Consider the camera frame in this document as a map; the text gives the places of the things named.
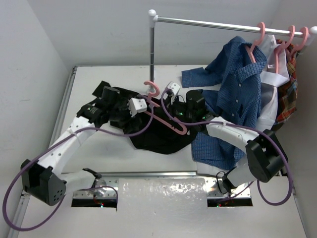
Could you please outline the pink hanger holding white shirt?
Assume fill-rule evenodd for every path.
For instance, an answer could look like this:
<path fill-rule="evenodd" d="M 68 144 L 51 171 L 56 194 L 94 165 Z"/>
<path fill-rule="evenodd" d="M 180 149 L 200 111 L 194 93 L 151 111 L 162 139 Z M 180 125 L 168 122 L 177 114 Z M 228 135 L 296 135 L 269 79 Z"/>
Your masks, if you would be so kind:
<path fill-rule="evenodd" d="M 155 108 L 159 108 L 160 105 L 152 101 L 152 98 L 159 95 L 159 93 L 160 93 L 159 87 L 151 81 L 145 81 L 144 85 L 151 86 L 151 89 L 148 91 L 147 98 L 150 100 L 150 102 L 152 102 L 152 104 Z M 188 129 L 185 125 L 178 124 L 182 128 L 182 130 L 179 130 L 179 129 L 175 128 L 173 125 L 171 125 L 170 123 L 168 123 L 167 121 L 161 119 L 160 117 L 158 117 L 156 115 L 154 115 L 153 117 L 154 117 L 154 119 L 156 119 L 157 121 L 159 121 L 160 123 L 165 125 L 167 128 L 173 130 L 177 134 L 185 135 L 188 132 Z"/>

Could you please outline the black shirt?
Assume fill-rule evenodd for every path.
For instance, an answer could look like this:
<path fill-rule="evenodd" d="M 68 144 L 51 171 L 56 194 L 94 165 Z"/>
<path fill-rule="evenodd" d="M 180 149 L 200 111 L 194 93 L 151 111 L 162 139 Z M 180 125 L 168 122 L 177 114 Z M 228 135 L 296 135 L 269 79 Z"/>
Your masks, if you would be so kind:
<path fill-rule="evenodd" d="M 160 105 L 158 99 L 152 98 L 152 101 Z M 143 129 L 150 120 L 151 112 L 150 110 L 147 110 L 146 112 L 140 113 L 138 115 L 141 116 Z M 167 118 L 162 108 L 154 107 L 154 115 L 167 121 L 175 128 L 182 130 L 182 128 L 176 122 Z M 147 130 L 145 130 L 145 132 L 131 137 L 130 140 L 137 149 L 169 155 L 176 153 L 187 145 L 191 144 L 196 138 L 198 132 L 194 128 L 190 128 L 188 126 L 186 127 L 188 132 L 185 135 L 180 135 L 153 118 L 150 126 L 147 128 Z"/>

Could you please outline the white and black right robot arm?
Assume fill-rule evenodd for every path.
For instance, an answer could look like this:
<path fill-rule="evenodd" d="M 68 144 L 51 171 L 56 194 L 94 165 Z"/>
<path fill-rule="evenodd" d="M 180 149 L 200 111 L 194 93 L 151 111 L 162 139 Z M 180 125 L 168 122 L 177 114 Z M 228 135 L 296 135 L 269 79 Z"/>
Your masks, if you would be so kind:
<path fill-rule="evenodd" d="M 199 151 L 199 155 L 193 155 L 193 160 L 197 162 L 198 168 L 204 167 L 203 170 L 198 170 L 203 175 L 215 169 L 223 173 L 222 178 L 216 181 L 220 193 L 230 194 L 244 183 L 267 183 L 282 168 L 289 169 L 285 154 L 273 131 L 261 132 L 231 124 L 222 117 L 214 117 L 211 112 L 206 112 L 199 119 L 196 123 L 184 123 L 196 128 L 199 134 L 208 139 L 207 142 L 192 145 L 193 149 L 197 148 Z M 219 140 L 242 151 L 246 162 L 237 166 L 228 156 L 221 159 L 223 153 L 218 150 Z"/>

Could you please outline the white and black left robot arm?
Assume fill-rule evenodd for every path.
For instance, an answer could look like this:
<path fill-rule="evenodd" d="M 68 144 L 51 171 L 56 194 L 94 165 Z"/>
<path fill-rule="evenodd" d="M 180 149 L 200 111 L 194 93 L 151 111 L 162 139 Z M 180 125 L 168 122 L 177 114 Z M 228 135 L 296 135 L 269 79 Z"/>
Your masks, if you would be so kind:
<path fill-rule="evenodd" d="M 95 99 L 83 105 L 68 129 L 47 150 L 21 165 L 23 190 L 49 206 L 59 203 L 68 194 L 93 188 L 101 175 L 91 169 L 62 174 L 73 154 L 102 125 L 110 122 L 130 122 L 137 114 L 152 109 L 148 97 L 129 95 L 122 89 L 105 86 Z"/>

